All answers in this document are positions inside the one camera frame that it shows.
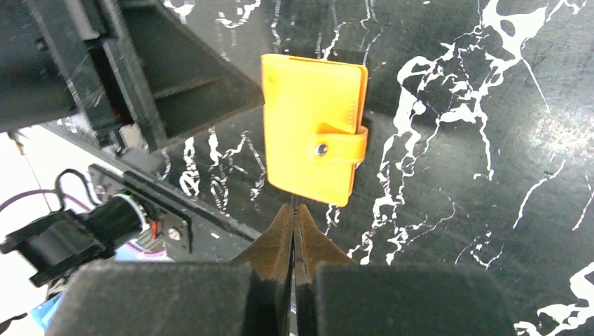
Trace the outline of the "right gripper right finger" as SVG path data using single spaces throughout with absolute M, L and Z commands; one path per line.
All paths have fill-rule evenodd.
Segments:
M 295 208 L 300 335 L 513 335 L 492 278 L 468 267 L 359 265 Z

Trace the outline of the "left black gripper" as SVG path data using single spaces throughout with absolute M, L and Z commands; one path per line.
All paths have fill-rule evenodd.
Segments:
M 82 113 L 99 135 L 133 124 L 106 42 L 108 1 L 1 2 L 1 131 Z

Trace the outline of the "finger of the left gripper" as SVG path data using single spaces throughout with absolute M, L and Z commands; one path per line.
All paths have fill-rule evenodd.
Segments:
M 149 151 L 263 105 L 259 84 L 159 1 L 98 1 L 103 48 Z

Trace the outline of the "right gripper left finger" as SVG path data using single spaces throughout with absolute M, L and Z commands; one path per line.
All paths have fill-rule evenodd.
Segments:
M 228 262 L 111 262 L 82 267 L 48 335 L 285 335 L 288 206 Z

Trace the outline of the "orange leather card holder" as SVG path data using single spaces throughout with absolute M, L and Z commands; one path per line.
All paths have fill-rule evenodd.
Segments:
M 366 157 L 368 69 L 280 54 L 261 58 L 268 182 L 343 207 Z

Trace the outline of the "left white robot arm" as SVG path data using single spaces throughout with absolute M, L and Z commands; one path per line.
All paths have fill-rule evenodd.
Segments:
M 27 123 L 63 135 L 133 174 L 156 201 L 188 208 L 183 258 L 201 228 L 247 238 L 256 175 L 246 156 L 256 106 L 254 75 L 236 61 L 264 1 L 2 1 L 1 198 L 23 199 L 1 215 L 57 208 L 49 175 L 60 154 L 29 148 Z

